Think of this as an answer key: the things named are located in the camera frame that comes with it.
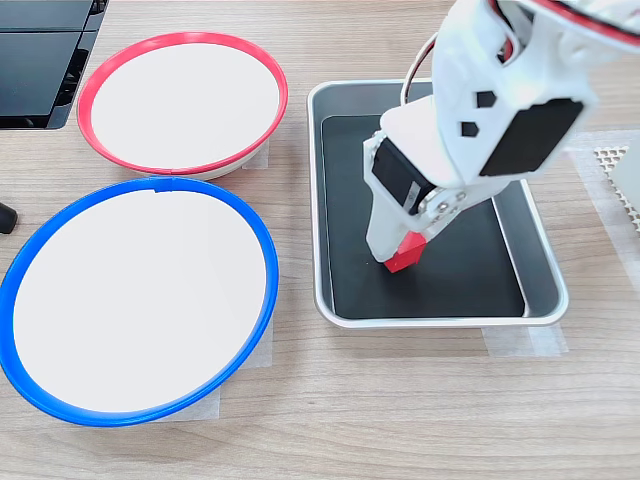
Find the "cable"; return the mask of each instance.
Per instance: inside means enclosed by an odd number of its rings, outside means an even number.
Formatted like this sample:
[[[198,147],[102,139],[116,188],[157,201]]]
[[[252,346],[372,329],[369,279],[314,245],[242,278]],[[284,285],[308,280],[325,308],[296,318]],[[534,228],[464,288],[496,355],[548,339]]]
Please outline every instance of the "cable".
[[[436,38],[438,37],[438,32],[434,33],[429,40],[422,46],[418,55],[416,55],[416,59],[409,67],[409,71],[407,72],[407,76],[404,79],[404,83],[402,84],[402,90],[400,91],[400,105],[406,105],[409,101],[409,89],[411,88],[411,83],[413,82],[416,73],[418,73],[418,69],[422,62],[427,58],[433,47],[436,45]]]
[[[500,5],[498,4],[498,0],[488,0],[489,6],[491,10],[502,20],[500,22],[502,29],[504,30],[505,35],[507,36],[507,42],[504,47],[504,66],[506,67],[509,63],[517,58],[520,55],[520,41],[518,37],[516,37],[515,32],[511,28],[511,24],[509,20],[502,12]]]
[[[612,25],[604,20],[591,17],[585,13],[582,13],[575,8],[564,2],[558,2],[554,0],[533,0],[534,3],[560,15],[566,20],[572,23],[580,25],[581,27],[593,30],[596,33],[604,35],[605,37],[612,38],[622,43],[632,45],[634,47],[640,47],[640,35],[624,28]]]

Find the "red block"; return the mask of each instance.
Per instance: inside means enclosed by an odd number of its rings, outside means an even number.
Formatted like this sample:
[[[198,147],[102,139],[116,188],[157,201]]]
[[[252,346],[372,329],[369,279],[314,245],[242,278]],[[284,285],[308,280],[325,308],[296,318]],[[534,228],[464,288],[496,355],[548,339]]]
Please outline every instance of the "red block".
[[[391,273],[399,272],[420,261],[427,240],[419,233],[409,232],[393,257],[384,262]]]

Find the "metal tray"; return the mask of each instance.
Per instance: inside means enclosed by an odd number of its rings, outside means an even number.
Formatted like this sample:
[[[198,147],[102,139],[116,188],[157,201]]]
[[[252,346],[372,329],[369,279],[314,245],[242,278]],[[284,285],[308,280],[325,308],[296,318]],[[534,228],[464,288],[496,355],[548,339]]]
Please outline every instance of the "metal tray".
[[[401,81],[329,82],[309,95],[315,301],[346,328],[542,326],[569,296],[526,182],[463,212],[418,265],[390,274],[364,239],[371,194],[362,141]],[[432,93],[428,80],[412,96]]]

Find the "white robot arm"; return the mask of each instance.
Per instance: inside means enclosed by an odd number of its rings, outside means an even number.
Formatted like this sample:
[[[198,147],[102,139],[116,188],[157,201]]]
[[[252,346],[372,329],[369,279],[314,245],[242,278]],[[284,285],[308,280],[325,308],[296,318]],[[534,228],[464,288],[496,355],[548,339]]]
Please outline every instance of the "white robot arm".
[[[457,0],[405,80],[401,106],[364,143],[373,192],[367,243],[395,271],[402,244],[561,153],[598,98],[590,68],[640,53],[640,0]],[[408,102],[433,50],[433,95]]]

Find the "table surface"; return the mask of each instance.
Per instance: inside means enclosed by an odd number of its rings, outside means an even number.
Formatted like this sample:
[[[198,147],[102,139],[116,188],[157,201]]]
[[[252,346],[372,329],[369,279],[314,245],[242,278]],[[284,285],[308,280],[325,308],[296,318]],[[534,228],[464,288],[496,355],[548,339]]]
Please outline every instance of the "table surface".
[[[566,355],[494,358],[478,329],[351,332],[316,311],[306,96],[327,80],[402,77],[449,6],[112,2],[85,78],[180,30],[247,38],[288,76],[268,170],[216,181],[258,211],[279,251],[273,366],[237,372],[219,420],[114,430],[50,418],[0,376],[0,478],[640,478],[640,302],[570,162],[532,187],[571,294]],[[638,121],[639,78],[631,58],[595,74],[603,106],[590,129]],[[61,130],[0,132],[0,159],[1,201],[21,215],[0,238],[2,273],[57,211],[133,176],[92,151],[75,113]]]

